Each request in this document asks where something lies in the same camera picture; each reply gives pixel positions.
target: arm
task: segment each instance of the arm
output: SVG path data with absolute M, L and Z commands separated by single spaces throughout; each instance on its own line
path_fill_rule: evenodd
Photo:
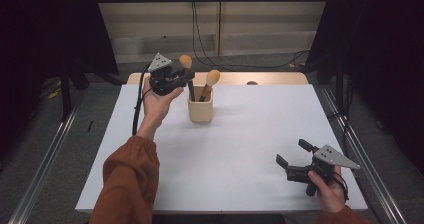
M 150 89 L 148 78 L 143 93 Z M 97 199 L 90 224 L 152 223 L 153 204 L 159 184 L 159 160 L 153 142 L 174 98 L 153 91 L 144 95 L 144 118 L 135 136 L 110 155 L 103 166 L 103 190 Z
M 341 175 L 340 166 L 334 167 L 334 172 Z M 321 211 L 319 213 L 316 224 L 363 224 L 370 223 L 359 213 L 354 212 L 350 207 L 345 205 L 344 193 L 342 188 L 335 182 L 328 185 L 322 178 L 313 171 L 308 173 L 309 178 L 318 187 L 318 200 Z

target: orange sleeve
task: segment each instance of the orange sleeve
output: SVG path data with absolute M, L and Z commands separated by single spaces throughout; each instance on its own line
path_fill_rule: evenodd
M 129 138 L 105 161 L 103 182 L 90 224 L 152 223 L 159 184 L 156 144 Z
M 370 222 L 350 207 L 345 206 L 336 213 L 320 211 L 315 224 L 369 224 Z

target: hand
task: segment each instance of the hand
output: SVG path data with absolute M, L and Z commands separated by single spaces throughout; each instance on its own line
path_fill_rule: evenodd
M 151 90 L 149 80 L 150 77 L 144 80 L 142 91 L 144 118 L 136 135 L 153 141 L 156 129 L 168 114 L 172 100 L 183 92 L 183 88 L 178 87 L 166 96 L 159 96 Z
M 341 175 L 340 166 L 334 166 L 334 172 Z M 336 213 L 345 207 L 345 199 L 343 189 L 334 181 L 328 184 L 314 171 L 308 172 L 311 181 L 318 187 L 318 200 L 321 210 L 325 212 Z M 341 178 L 334 174 L 334 177 L 342 181 Z

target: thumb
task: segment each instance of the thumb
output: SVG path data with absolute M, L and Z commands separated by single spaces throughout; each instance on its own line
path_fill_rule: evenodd
M 322 193 L 331 192 L 324 180 L 314 171 L 308 172 L 309 179 L 319 188 Z

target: finger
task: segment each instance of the finger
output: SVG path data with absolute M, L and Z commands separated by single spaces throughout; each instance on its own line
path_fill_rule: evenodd
M 314 171 L 308 172 L 309 179 L 319 188 L 322 194 L 331 192 L 324 180 Z
M 339 180 L 342 181 L 342 168 L 340 166 L 334 166 L 334 173 L 338 174 L 338 175 L 334 175 L 334 177 Z

